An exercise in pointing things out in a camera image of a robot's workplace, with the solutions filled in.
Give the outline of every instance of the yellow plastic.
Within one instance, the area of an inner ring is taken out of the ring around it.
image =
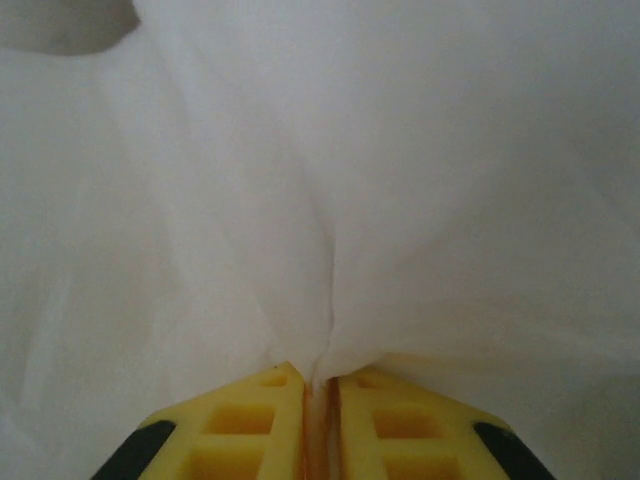
[[[158,411],[176,429],[140,480],[301,480],[304,380],[288,364]]]
[[[139,478],[327,480],[334,419],[343,480],[509,480],[474,430],[511,432],[493,415],[374,368],[315,393],[284,364],[158,411],[140,427],[176,427]]]
[[[343,480],[509,480],[468,405],[367,368],[338,379]]]

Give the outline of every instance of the white fabric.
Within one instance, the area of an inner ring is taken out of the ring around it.
[[[110,52],[0,54],[3,477],[87,478],[287,358],[636,478],[637,2],[137,8]]]

